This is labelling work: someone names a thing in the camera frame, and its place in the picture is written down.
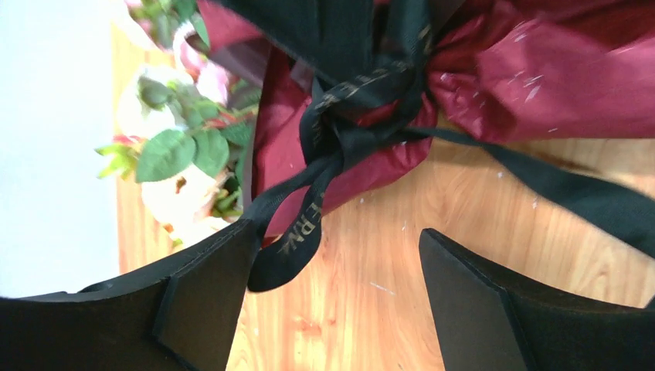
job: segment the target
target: wooden surface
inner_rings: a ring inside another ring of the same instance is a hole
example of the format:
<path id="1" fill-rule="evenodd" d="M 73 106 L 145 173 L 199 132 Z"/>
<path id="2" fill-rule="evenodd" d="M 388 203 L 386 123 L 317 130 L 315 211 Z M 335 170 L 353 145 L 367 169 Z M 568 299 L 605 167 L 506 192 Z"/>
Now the wooden surface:
<path id="1" fill-rule="evenodd" d="M 141 63 L 170 63 L 114 34 L 115 99 Z M 655 196 L 655 141 L 524 146 Z M 119 181 L 123 272 L 172 252 L 164 230 Z M 294 281 L 247 294 L 228 370 L 443 370 L 419 262 L 432 227 L 566 291 L 633 306 L 655 294 L 655 261 L 555 208 L 475 148 L 436 141 L 405 178 L 325 218 L 317 256 Z"/>

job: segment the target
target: white wall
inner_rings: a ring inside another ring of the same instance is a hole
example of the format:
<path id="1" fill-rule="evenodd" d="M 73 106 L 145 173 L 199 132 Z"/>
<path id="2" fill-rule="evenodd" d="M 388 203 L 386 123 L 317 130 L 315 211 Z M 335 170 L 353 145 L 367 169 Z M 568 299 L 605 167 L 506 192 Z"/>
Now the white wall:
<path id="1" fill-rule="evenodd" d="M 108 2 L 0 0 L 0 295 L 118 273 Z"/>

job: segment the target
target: maroon wrapping paper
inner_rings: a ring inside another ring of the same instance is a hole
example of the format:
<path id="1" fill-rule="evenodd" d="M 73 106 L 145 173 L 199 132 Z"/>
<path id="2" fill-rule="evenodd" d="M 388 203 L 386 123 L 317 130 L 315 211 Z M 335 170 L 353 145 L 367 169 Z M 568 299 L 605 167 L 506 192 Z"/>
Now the maroon wrapping paper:
<path id="1" fill-rule="evenodd" d="M 233 12 L 199 0 L 212 50 L 262 34 Z M 412 124 L 436 112 L 481 141 L 655 137 L 655 2 L 469 0 L 446 27 L 427 73 L 437 106 L 424 99 Z M 298 124 L 310 98 L 271 53 L 253 156 L 253 195 L 304 168 Z M 361 122 L 386 117 L 377 110 Z M 430 140 L 380 151 L 333 181 L 324 210 L 385 186 L 416 167 Z M 269 235 L 297 214 L 304 190 L 278 210 Z"/>
<path id="2" fill-rule="evenodd" d="M 655 2 L 476 0 L 428 70 L 481 141 L 655 137 Z"/>

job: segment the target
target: wooden table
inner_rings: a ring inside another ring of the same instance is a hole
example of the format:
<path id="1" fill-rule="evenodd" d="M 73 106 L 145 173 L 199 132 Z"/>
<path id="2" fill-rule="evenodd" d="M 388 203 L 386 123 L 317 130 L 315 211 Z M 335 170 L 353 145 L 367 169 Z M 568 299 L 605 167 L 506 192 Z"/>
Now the wooden table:
<path id="1" fill-rule="evenodd" d="M 114 29 L 114 104 L 141 63 L 171 63 Z M 547 141 L 525 145 L 655 197 L 655 141 Z M 120 266 L 131 271 L 173 250 L 119 181 Z M 443 370 L 419 262 L 432 227 L 522 274 L 590 298 L 644 306 L 655 261 L 535 198 L 481 150 L 436 141 L 427 161 L 324 220 L 323 244 L 288 285 L 247 294 L 228 370 Z"/>

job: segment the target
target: white rose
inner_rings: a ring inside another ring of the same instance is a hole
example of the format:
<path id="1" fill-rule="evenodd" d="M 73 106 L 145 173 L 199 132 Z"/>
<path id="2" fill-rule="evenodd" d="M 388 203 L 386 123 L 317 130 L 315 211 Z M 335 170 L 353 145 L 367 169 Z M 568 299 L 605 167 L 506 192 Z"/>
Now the white rose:
<path id="1" fill-rule="evenodd" d="M 155 220 L 176 229 L 211 213 L 216 194 L 228 176 L 225 169 L 214 179 L 190 165 L 171 178 L 141 183 L 141 199 Z"/>
<path id="2" fill-rule="evenodd" d="M 143 50 L 159 50 L 146 30 L 132 19 L 125 0 L 110 0 L 110 7 L 114 25 L 127 36 L 131 43 Z"/>
<path id="3" fill-rule="evenodd" d="M 147 77 L 164 85 L 175 81 L 182 86 L 193 86 L 193 78 L 175 68 L 141 66 L 118 100 L 116 120 L 120 131 L 127 136 L 150 139 L 166 129 L 182 129 L 185 121 L 178 112 L 172 111 L 168 106 L 154 110 L 139 98 L 141 77 Z"/>

